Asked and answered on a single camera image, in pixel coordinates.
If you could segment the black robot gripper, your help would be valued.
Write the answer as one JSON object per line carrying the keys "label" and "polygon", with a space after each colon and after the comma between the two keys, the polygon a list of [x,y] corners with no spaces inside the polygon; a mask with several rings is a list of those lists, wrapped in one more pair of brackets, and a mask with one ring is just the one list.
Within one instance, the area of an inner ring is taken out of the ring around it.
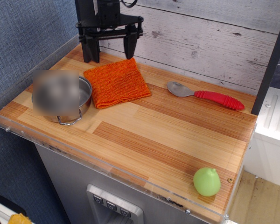
{"label": "black robot gripper", "polygon": [[[120,13],[122,0],[93,0],[98,22],[98,40],[124,38],[124,51],[127,59],[134,56],[137,39],[143,35],[141,16]],[[99,63],[99,42],[94,38],[86,38],[83,42],[84,62]]]}

